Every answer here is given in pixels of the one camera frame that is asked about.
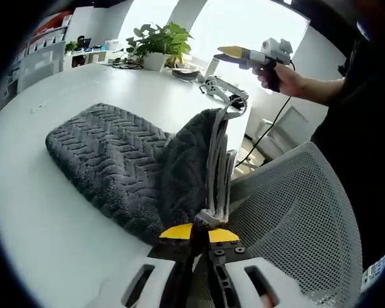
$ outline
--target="window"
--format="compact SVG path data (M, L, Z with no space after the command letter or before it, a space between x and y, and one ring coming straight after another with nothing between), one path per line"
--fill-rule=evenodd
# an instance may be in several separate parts
M133 0L124 19L119 34L119 40L125 42L128 37L134 36L134 28L151 22L163 27L174 10L178 0Z
M270 0L208 0L191 29L191 54L210 61L219 53L219 46L259 50L270 37L290 41L295 52L308 24L305 17ZM249 72L222 62L217 74L234 83L243 78L256 81L253 76L248 78Z

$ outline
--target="desk items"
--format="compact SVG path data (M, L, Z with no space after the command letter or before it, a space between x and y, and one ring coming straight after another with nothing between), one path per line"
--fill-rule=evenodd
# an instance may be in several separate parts
M171 136L99 103L50 132L46 147L93 206L154 244L164 229L194 217L210 226L228 221L236 151L226 150L225 131L242 114L204 110Z

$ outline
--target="screw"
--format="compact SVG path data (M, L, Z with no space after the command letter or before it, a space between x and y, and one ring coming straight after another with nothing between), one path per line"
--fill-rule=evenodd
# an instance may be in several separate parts
M224 255L224 250L216 250L215 252L214 252L214 254L217 256L217 257L220 257L220 256L222 256L222 255Z
M237 248L235 249L235 252L236 252L236 253L244 253L244 252L245 252L245 248L244 248L244 247L237 247Z

